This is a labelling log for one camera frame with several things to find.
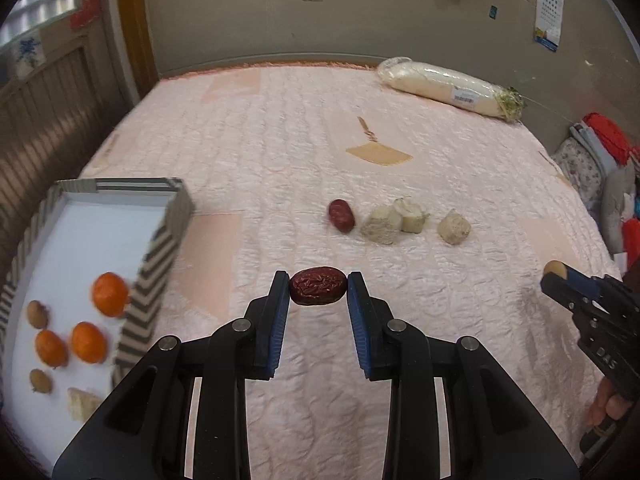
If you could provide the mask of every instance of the mandarin orange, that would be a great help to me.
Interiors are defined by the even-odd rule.
[[[91,299],[95,307],[108,317],[121,316],[128,298],[127,284],[114,272],[98,276],[91,288]]]
[[[52,368],[65,366],[67,361],[66,345],[51,330],[41,330],[35,339],[36,354],[40,360]]]
[[[74,327],[69,343],[74,354],[85,363],[101,363],[107,355],[107,340],[97,326],[87,321]]]

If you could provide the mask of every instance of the finger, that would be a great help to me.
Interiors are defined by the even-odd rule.
[[[596,408],[595,404],[592,404],[591,406],[589,406],[589,409],[587,410],[587,426],[589,427],[593,427],[593,410]]]
[[[630,400],[614,395],[607,402],[606,412],[613,420],[620,420],[633,405]]]
[[[605,411],[604,408],[595,406],[593,409],[593,413],[591,415],[591,422],[594,426],[599,426],[600,424],[602,424],[602,421],[606,416],[607,416],[607,412]]]
[[[598,385],[598,393],[596,394],[595,403],[600,407],[604,408],[607,405],[607,401],[616,393],[615,388],[611,381],[609,381],[606,377],[603,377]]]

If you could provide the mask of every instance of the metal screw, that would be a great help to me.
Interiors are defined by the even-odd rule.
[[[161,350],[171,350],[178,344],[178,338],[172,335],[164,336],[158,341],[158,348]]]
[[[251,328],[251,321],[244,317],[241,317],[240,319],[236,319],[231,324],[231,328],[233,328],[236,332],[246,332]]]
[[[406,323],[402,319],[391,319],[386,325],[393,332],[402,332],[406,328]]]
[[[460,341],[462,348],[473,352],[474,350],[478,350],[480,347],[480,342],[475,337],[471,337],[469,335],[465,335]]]

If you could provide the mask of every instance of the potato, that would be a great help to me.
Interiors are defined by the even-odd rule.
[[[51,379],[49,379],[49,376],[37,368],[34,368],[29,372],[29,381],[34,392],[50,394],[53,389],[53,383],[51,382]]]
[[[438,234],[450,245],[461,244],[470,232],[471,224],[453,209],[438,224]]]
[[[27,305],[27,321],[38,330],[42,330],[49,324],[49,313],[46,307],[39,301],[30,301]]]

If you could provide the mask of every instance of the gray cloth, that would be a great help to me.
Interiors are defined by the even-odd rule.
[[[600,198],[605,177],[594,158],[573,137],[566,139],[551,158],[578,192],[589,214],[600,224]]]
[[[604,148],[600,139],[585,123],[575,123],[569,127],[572,136],[580,142],[596,162],[602,179],[605,180],[611,173],[618,169],[616,159]]]
[[[625,208],[625,193],[635,195],[636,170],[629,159],[626,166],[611,173],[604,183],[600,222],[602,238],[611,254],[624,252],[622,239],[622,210]]]

